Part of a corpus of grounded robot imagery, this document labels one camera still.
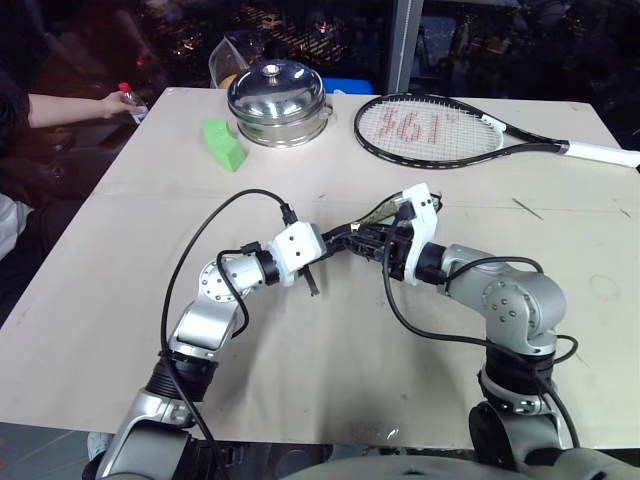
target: plastic bottle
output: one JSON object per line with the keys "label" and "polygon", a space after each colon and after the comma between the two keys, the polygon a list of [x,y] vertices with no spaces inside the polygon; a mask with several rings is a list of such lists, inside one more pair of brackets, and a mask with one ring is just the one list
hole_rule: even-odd
{"label": "plastic bottle", "polygon": [[142,112],[130,112],[130,115],[133,118],[133,120],[137,124],[140,124],[140,122],[144,120],[144,117],[147,116],[147,113],[149,113],[149,108],[144,103],[144,101],[138,95],[136,95],[136,93],[133,90],[131,90],[131,86],[128,83],[122,82],[121,84],[118,85],[118,88],[122,92],[122,97],[124,98],[124,101],[126,103],[130,105],[135,105],[137,107],[141,107],[144,109],[144,111]]}

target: table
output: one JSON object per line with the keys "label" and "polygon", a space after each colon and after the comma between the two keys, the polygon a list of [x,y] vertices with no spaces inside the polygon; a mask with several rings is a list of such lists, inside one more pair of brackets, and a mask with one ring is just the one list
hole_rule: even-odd
{"label": "table", "polygon": [[[569,307],[558,332],[581,348],[554,379],[583,444],[640,446],[637,173],[551,154],[452,171],[402,168],[365,152],[352,134],[368,99],[334,96],[335,118],[304,146],[273,150],[243,139],[249,155],[232,174],[200,134],[205,118],[232,120],[225,92],[167,89],[0,330],[0,421],[115,431],[157,360],[174,264],[230,194],[269,188],[326,231],[426,181],[444,196],[438,243],[532,257],[563,288]],[[589,105],[468,101],[543,135],[615,145]],[[220,249],[281,229],[269,199],[225,211],[179,276],[170,319]],[[345,253],[312,270],[320,296],[298,282],[249,297],[252,324],[229,343],[202,407],[217,438],[469,447],[466,415],[481,400],[475,375],[483,352],[403,330],[379,265]],[[423,328],[483,335],[479,315],[433,287],[394,288]]]}

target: person's hand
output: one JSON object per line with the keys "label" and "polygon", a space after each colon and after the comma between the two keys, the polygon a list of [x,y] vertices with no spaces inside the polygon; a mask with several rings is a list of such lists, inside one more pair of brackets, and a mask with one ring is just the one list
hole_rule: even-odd
{"label": "person's hand", "polygon": [[144,111],[142,107],[126,103],[122,92],[112,92],[100,100],[100,103],[102,103],[104,118],[112,118],[114,115],[123,112],[142,113]]}

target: green sponge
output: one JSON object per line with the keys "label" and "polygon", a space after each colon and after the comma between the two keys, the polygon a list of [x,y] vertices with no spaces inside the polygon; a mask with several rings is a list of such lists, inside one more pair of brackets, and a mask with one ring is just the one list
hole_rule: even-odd
{"label": "green sponge", "polygon": [[225,120],[208,118],[202,124],[202,134],[213,158],[222,168],[235,172],[247,158],[247,153],[240,142],[231,135]]}

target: pot lid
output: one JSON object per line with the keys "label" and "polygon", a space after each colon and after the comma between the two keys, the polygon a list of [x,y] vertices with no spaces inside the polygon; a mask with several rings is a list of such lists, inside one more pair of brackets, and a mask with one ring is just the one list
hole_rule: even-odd
{"label": "pot lid", "polygon": [[237,117],[274,125],[317,112],[325,95],[315,70],[289,60],[269,60],[240,73],[229,87],[227,100]]}

